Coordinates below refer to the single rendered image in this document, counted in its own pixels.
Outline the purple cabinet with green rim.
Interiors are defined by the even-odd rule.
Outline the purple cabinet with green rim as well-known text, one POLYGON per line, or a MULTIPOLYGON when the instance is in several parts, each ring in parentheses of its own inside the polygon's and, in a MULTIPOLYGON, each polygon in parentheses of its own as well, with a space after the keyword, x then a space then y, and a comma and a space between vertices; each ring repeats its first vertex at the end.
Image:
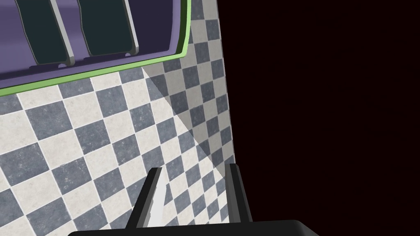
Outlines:
POLYGON ((184 57, 192 0, 0 0, 0 97, 184 57))

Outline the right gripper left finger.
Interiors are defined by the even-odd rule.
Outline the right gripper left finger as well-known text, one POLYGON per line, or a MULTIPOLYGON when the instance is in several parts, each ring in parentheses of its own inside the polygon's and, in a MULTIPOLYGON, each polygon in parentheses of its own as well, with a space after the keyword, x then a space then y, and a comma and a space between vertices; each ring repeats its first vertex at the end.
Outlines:
POLYGON ((167 184, 162 176, 162 167, 148 171, 126 228, 163 227, 163 208, 167 184))

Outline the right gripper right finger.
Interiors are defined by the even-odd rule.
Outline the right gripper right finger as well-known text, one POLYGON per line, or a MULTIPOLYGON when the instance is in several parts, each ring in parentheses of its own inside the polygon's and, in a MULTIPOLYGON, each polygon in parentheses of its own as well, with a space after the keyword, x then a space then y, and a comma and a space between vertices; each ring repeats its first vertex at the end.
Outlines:
POLYGON ((235 163, 225 165, 226 197, 230 223, 252 222, 239 167, 235 163))

